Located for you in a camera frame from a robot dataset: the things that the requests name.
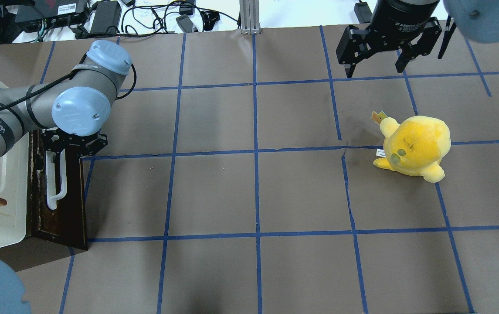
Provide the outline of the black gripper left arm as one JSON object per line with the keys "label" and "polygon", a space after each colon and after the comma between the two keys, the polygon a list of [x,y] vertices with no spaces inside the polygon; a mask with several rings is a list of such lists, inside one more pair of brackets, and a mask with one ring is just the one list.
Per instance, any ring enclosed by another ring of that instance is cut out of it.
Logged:
{"label": "black gripper left arm", "polygon": [[46,151],[61,153],[72,147],[76,150],[78,157],[94,156],[108,145],[105,134],[94,133],[85,137],[69,134],[60,128],[54,130],[42,130],[41,139]]}

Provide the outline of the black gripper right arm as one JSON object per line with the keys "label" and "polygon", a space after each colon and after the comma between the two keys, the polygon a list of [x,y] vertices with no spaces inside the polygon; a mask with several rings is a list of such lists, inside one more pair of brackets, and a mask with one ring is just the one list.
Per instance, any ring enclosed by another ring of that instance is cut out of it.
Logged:
{"label": "black gripper right arm", "polygon": [[403,73],[419,55],[428,55],[442,28],[432,16],[438,0],[379,0],[365,29],[349,25],[336,48],[339,64],[352,78],[356,65],[379,52],[397,51],[395,69]]}

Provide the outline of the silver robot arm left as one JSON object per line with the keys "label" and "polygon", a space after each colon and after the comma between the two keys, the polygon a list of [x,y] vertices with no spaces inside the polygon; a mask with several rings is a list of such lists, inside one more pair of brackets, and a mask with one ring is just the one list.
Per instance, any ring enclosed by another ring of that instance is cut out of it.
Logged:
{"label": "silver robot arm left", "polygon": [[78,137],[99,131],[131,68],[125,48],[96,40],[83,61],[52,83],[0,88],[0,158],[34,130],[58,128]]}

